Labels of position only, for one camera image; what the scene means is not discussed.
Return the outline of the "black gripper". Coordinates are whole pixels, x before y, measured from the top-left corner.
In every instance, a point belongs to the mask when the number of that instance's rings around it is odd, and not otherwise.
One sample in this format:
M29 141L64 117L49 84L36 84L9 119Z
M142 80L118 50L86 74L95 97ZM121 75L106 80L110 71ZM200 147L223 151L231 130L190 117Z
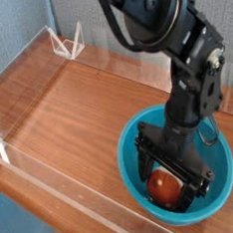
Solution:
M204 197L209 183L214 180L214 172L202 158L195 144L195 128L174 127L167 120L164 126L140 121L137 124L137 147L139 178L149 179L153 164L162 167L183 181L175 212L183 213L196 196Z

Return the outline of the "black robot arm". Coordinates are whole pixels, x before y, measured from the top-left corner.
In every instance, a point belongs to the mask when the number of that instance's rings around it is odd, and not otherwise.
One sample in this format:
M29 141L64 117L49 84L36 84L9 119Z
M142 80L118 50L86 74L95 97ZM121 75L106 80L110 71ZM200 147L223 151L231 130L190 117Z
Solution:
M223 38L194 0L99 0L116 39L130 51L162 52L171 59L171 94L164 126L141 121L135 138L139 177L147 180L159 162L182 181L178 201L161 205L183 212L206 195L214 172L200 157L194 136L223 101Z

